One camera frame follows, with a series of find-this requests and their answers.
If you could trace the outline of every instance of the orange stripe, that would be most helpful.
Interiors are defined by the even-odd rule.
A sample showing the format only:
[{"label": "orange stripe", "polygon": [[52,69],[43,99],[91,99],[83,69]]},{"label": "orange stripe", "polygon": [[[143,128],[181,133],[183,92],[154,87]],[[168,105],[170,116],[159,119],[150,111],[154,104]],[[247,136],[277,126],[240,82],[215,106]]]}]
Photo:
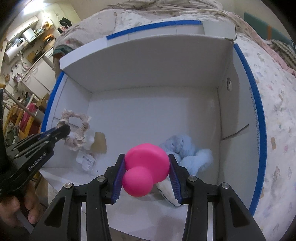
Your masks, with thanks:
[{"label": "orange stripe", "polygon": [[267,39],[272,39],[272,27],[270,25],[267,26]]}]

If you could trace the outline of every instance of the bright light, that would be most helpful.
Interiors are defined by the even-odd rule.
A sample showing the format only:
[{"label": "bright light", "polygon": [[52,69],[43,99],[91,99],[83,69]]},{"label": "bright light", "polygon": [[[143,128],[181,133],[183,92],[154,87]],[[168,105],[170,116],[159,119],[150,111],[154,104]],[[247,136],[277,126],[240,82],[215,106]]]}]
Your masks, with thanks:
[{"label": "bright light", "polygon": [[32,0],[27,6],[25,6],[24,15],[39,11],[45,6],[46,4],[43,2],[43,0]]}]

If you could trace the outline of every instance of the pink rubber sphere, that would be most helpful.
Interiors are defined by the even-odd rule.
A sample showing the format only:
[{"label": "pink rubber sphere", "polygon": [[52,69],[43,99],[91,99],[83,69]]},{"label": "pink rubber sphere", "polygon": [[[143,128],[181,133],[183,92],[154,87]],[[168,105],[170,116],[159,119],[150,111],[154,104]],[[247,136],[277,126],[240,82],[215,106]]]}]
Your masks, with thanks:
[{"label": "pink rubber sphere", "polygon": [[166,152],[149,143],[131,148],[124,160],[127,172],[123,176],[122,186],[135,197],[147,195],[153,184],[162,182],[170,170]]},{"label": "pink rubber sphere", "polygon": [[153,178],[145,167],[129,169],[122,178],[124,190],[134,197],[147,195],[153,188]]}]

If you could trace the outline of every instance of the green headboard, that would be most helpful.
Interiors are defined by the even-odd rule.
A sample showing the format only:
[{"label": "green headboard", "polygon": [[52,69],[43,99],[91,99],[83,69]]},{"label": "green headboard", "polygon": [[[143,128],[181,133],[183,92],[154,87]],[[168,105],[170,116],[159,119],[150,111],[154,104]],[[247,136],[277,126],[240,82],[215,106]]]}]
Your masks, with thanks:
[{"label": "green headboard", "polygon": [[244,20],[253,27],[261,38],[279,40],[292,46],[292,41],[290,39],[261,19],[245,12]]}]

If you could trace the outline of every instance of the beige scrunchie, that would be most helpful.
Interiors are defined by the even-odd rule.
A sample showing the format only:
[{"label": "beige scrunchie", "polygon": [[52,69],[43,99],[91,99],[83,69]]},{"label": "beige scrunchie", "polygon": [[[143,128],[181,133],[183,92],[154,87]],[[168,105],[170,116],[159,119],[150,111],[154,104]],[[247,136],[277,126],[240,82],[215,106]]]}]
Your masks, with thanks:
[{"label": "beige scrunchie", "polygon": [[65,124],[69,124],[69,118],[76,117],[82,121],[82,126],[79,127],[74,134],[68,135],[65,139],[65,145],[69,146],[71,150],[77,151],[85,145],[86,139],[84,137],[85,132],[89,129],[90,116],[85,114],[76,114],[71,110],[64,110],[62,112],[62,119],[58,122],[57,127],[61,127]]}]

